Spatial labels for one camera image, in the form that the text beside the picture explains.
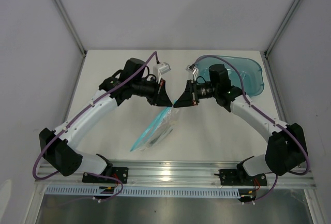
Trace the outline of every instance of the gray floor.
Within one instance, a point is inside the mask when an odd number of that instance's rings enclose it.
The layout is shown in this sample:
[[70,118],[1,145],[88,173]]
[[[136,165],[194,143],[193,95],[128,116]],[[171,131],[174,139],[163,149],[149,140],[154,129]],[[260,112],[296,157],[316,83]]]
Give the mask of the gray floor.
[[45,196],[37,223],[312,223],[302,190],[275,190],[256,205],[235,199],[117,197],[109,202]]

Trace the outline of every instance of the transparent plastic bag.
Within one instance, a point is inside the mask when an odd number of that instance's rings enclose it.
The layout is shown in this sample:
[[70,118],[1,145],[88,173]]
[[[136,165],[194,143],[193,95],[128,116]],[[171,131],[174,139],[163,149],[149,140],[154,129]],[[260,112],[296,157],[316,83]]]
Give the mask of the transparent plastic bag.
[[178,121],[179,111],[180,109],[173,107],[163,109],[140,135],[130,151],[143,151],[161,142],[172,132]]

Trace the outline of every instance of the white table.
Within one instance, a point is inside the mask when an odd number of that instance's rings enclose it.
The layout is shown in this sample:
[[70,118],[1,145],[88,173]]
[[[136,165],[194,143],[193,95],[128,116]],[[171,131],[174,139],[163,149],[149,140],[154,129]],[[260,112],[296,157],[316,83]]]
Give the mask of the white table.
[[[84,106],[99,84],[131,57],[147,60],[152,50],[90,50],[87,53],[69,117]],[[164,75],[167,93],[177,99],[185,89],[188,64],[206,54],[246,57],[263,67],[258,51],[158,50],[160,61],[171,71]],[[269,114],[277,116],[269,82],[263,72],[264,91],[253,101]],[[239,117],[227,112],[214,99],[203,99],[197,107],[181,109],[177,126],[161,143],[143,152],[130,149],[162,108],[150,106],[146,98],[133,96],[100,120],[82,140],[78,150],[100,153],[112,159],[161,161],[240,161],[265,153],[266,142]]]

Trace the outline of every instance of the transparent blue bin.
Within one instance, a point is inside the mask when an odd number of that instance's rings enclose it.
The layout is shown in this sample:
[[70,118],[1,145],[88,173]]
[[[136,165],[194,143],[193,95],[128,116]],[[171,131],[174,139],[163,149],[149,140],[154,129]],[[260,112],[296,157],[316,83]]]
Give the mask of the transparent blue bin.
[[[257,96],[264,90],[264,83],[262,77],[262,68],[256,61],[243,58],[243,57],[227,57],[219,56],[222,59],[231,63],[240,72],[240,76],[243,79],[245,91],[249,96]],[[240,80],[237,73],[227,64],[219,59],[213,57],[207,57],[196,63],[199,69],[199,76],[202,76],[206,81],[210,81],[209,67],[214,64],[224,64],[228,70],[229,79],[231,84],[241,88]]]

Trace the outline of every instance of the white wall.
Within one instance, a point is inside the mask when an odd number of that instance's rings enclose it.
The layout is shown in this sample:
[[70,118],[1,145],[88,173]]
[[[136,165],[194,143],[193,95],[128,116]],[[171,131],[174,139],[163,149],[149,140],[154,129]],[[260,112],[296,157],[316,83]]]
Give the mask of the white wall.
[[88,50],[265,50],[292,2],[62,1]]
[[331,0],[304,0],[271,53],[290,121],[305,131],[313,174],[331,219]]
[[20,223],[38,134],[64,117],[81,56],[51,0],[0,0],[0,10],[0,185],[13,181],[2,223]]

